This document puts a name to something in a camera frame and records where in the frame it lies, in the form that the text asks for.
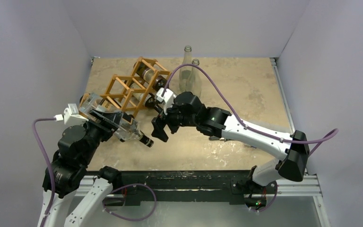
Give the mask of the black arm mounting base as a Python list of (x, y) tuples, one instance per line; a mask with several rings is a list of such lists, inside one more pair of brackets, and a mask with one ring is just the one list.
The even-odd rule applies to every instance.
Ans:
[(259, 186), (251, 180), (250, 170), (200, 171), (118, 171), (105, 168), (88, 172), (93, 178), (105, 178), (126, 206), (143, 201), (227, 202), (230, 205), (264, 207), (267, 196), (277, 191), (276, 181)]

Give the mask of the clear liquor bottle black cap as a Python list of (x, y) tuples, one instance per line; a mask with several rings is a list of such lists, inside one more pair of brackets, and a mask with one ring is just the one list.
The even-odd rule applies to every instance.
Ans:
[(139, 122), (132, 115), (117, 109), (96, 93), (85, 94), (80, 99), (78, 109), (86, 118), (109, 129), (122, 142), (138, 140), (147, 147), (154, 144), (154, 141), (140, 130)]

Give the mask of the tall clear bottle back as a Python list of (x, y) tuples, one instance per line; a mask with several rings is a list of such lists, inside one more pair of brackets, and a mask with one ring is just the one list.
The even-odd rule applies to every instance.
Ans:
[[(182, 64), (191, 64), (192, 63), (192, 47), (187, 45), (184, 47), (184, 57)], [(184, 66), (180, 68), (179, 71), (179, 90), (180, 92), (186, 91), (187, 79), (191, 74), (192, 67)]]

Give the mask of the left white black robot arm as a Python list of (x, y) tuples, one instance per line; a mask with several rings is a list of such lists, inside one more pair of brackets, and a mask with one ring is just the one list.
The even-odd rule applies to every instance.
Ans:
[(107, 141), (119, 129), (122, 112), (102, 113), (89, 111), (90, 118), (67, 107), (63, 114), (57, 114), (44, 121), (63, 121), (68, 127), (58, 141), (58, 150), (49, 159), (33, 121), (33, 133), (47, 164), (43, 180), (43, 206), (38, 221), (40, 227), (67, 227), (83, 225), (104, 197), (117, 193), (123, 186), (120, 171), (105, 166), (98, 172), (92, 188), (70, 214), (70, 204), (87, 173), (98, 146)]

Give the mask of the dark labelled wine bottle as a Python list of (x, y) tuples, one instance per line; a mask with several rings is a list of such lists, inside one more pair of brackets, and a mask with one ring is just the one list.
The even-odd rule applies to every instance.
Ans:
[(163, 110), (159, 103), (155, 100), (155, 97), (152, 95), (145, 99), (144, 107), (147, 107), (148, 109), (154, 109), (158, 113), (161, 113)]

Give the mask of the clear bottle front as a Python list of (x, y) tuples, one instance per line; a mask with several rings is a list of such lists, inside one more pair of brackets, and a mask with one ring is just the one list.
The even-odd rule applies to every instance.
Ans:
[(191, 92), (193, 95), (200, 97), (202, 92), (202, 81), (200, 71), (192, 67), (190, 75), (186, 82), (186, 91)]

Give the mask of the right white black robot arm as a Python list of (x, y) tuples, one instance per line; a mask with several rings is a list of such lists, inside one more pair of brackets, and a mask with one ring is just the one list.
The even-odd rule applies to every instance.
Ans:
[(246, 180), (251, 192), (259, 192), (281, 178), (293, 182), (303, 180), (309, 157), (303, 132), (283, 133), (243, 121), (227, 110), (206, 107), (191, 92), (176, 95), (162, 88), (155, 100), (160, 107), (157, 108), (158, 116), (152, 120), (154, 129), (151, 135), (163, 142), (168, 141), (165, 126), (172, 134), (180, 127), (194, 127), (205, 136), (239, 141), (272, 155), (273, 160), (251, 170), (252, 174)]

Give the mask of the olive green wine bottle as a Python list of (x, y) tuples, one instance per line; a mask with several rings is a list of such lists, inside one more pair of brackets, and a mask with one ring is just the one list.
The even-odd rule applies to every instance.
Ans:
[(154, 79), (154, 74), (155, 74), (154, 70), (152, 70), (143, 63), (139, 64), (139, 66), (137, 67), (136, 74), (144, 80), (143, 82), (141, 82), (141, 84), (146, 88), (148, 88), (148, 85), (151, 81), (154, 81), (152, 88), (155, 91), (158, 91), (160, 88), (163, 88), (167, 83), (167, 80), (162, 75), (158, 75), (156, 79)]

